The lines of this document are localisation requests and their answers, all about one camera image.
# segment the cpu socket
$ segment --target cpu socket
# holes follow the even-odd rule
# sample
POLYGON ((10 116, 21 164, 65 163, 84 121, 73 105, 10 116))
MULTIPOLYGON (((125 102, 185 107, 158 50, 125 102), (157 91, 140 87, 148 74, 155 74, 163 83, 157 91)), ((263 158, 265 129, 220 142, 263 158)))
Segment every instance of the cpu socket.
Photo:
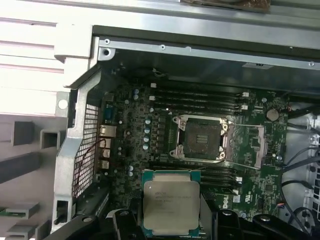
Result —
POLYGON ((186 161, 221 161, 227 157, 228 136, 233 124, 211 116, 180 115, 172 118, 178 125, 176 148, 170 156, 186 161))

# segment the motherboard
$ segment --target motherboard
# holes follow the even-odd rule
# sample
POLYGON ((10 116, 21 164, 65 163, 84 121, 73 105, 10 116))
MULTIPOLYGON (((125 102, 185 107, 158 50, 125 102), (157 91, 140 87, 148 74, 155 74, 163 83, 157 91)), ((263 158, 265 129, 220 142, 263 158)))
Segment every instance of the motherboard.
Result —
POLYGON ((200 191, 251 220, 280 202, 288 97, 169 80, 133 79, 102 100, 98 168, 112 208, 141 197, 142 171, 201 170, 200 191))

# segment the green circuit board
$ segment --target green circuit board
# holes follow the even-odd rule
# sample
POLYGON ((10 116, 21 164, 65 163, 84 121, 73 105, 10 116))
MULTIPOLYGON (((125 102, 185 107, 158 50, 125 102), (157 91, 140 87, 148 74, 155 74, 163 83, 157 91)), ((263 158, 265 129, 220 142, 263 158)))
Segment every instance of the green circuit board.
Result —
POLYGON ((203 168, 201 191, 221 209, 232 209, 248 220, 256 214, 272 214, 280 199, 278 175, 285 153, 288 99, 273 91, 233 89, 228 97, 222 93, 221 98, 226 98, 222 102, 212 102, 220 96, 216 92, 211 95, 215 86, 206 87, 204 91, 191 83, 183 89, 174 88, 173 84, 156 92, 155 84, 125 83, 107 94, 102 102, 101 124, 117 126, 116 136, 111 140, 109 168, 104 170, 112 184, 112 208, 128 207, 132 198, 141 196, 143 169, 166 170, 176 166, 178 169, 203 168), (197 94, 190 97, 190 89, 197 94), (189 103, 191 98, 197 100, 189 103), (214 104, 215 108, 204 103, 214 104), (181 131, 174 121, 183 115, 193 116, 186 125, 189 132, 181 131), (217 138, 211 138, 210 134, 203 137, 202 133, 207 130, 220 133, 217 119, 227 121, 229 131, 224 134, 227 138, 223 138, 227 141, 223 149, 225 158, 215 165, 219 160, 213 158, 216 151, 210 144, 217 145, 217 138), (203 151, 190 154, 195 150, 188 138, 192 140, 197 129, 199 134, 195 139, 204 141, 209 145, 206 149, 211 150, 206 154, 203 151), (200 158, 178 159, 171 155, 183 137, 185 156, 200 158))

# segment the red wire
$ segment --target red wire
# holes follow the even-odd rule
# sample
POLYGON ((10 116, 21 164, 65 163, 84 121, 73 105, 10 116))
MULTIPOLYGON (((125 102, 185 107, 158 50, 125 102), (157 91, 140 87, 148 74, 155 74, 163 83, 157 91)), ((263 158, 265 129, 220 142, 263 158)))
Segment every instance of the red wire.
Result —
POLYGON ((87 151, 84 153, 84 155, 82 156, 82 159, 81 159, 81 162, 80 162, 80 167, 79 167, 79 172, 78 172, 78 176, 77 176, 77 180, 76 180, 76 184, 75 184, 75 187, 76 187, 76 195, 78 195, 79 193, 79 188, 80 188, 80 173, 81 173, 81 168, 82 166, 84 165, 84 161, 85 161, 85 158, 87 156, 87 154, 100 142, 104 141, 104 149, 106 149, 106 146, 107 146, 107 140, 105 140, 104 138, 103 139, 100 139, 99 141, 95 142, 92 146, 90 146, 87 151))

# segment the chip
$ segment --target chip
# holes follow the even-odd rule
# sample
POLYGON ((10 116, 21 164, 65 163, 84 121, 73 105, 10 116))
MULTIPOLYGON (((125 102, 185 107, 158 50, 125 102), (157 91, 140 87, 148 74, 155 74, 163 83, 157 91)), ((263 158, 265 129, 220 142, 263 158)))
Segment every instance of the chip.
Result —
POLYGON ((200 171, 143 171, 146 236, 198 236, 200 178, 200 171))
POLYGON ((265 190, 266 192, 272 192, 273 189, 274 189, 274 187, 273 187, 271 184, 266 184, 266 185, 264 186, 264 190, 265 190))

